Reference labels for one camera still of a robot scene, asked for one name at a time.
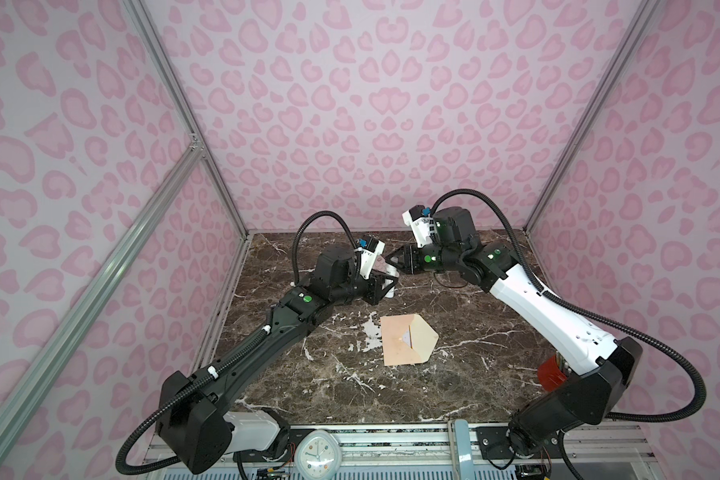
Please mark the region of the peach envelope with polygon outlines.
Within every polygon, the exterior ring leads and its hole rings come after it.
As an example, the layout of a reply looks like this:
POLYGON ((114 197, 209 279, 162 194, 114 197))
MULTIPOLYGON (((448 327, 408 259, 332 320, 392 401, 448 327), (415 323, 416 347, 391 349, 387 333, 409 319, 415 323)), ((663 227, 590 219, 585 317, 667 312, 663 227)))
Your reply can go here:
POLYGON ((439 334, 418 314, 380 319, 384 365, 417 365, 429 361, 439 334))

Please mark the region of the white glue stick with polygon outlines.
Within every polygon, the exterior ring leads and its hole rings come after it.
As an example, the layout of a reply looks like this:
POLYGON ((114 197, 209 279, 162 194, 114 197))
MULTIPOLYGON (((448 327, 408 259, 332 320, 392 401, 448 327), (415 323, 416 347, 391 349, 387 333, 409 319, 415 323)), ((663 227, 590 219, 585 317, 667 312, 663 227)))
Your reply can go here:
POLYGON ((386 262, 386 260, 382 257, 379 257, 375 263, 374 263, 374 269, 378 270, 380 272, 384 272, 388 275, 398 277, 399 272, 398 269, 386 262))

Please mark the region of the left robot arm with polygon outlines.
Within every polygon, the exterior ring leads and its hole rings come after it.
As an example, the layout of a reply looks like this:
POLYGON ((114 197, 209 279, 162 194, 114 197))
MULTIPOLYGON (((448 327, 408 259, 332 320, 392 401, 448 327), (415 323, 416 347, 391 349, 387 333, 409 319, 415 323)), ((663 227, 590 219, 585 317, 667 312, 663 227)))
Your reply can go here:
POLYGON ((356 247, 332 245, 269 308, 264 324, 237 347, 192 375, 171 375, 163 384, 155 432, 171 449, 164 467, 183 464, 201 474, 228 453, 257 451, 280 460, 288 449, 289 423, 270 407, 232 413, 232 404, 285 350, 355 300, 378 304, 396 285, 375 269, 384 243, 372 236, 356 247))

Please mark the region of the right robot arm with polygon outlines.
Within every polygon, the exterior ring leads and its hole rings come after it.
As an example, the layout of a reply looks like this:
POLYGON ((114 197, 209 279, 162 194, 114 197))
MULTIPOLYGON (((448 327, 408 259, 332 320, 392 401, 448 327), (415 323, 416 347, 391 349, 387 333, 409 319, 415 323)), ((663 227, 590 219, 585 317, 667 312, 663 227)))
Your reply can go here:
POLYGON ((468 210, 416 205, 402 218, 415 240, 388 254, 389 264, 402 274, 458 273, 509 306, 556 350, 549 363, 561 381, 511 417, 506 449, 530 457, 560 431, 601 423, 630 383, 641 346, 550 300, 548 289, 534 286, 516 248, 481 240, 468 210))

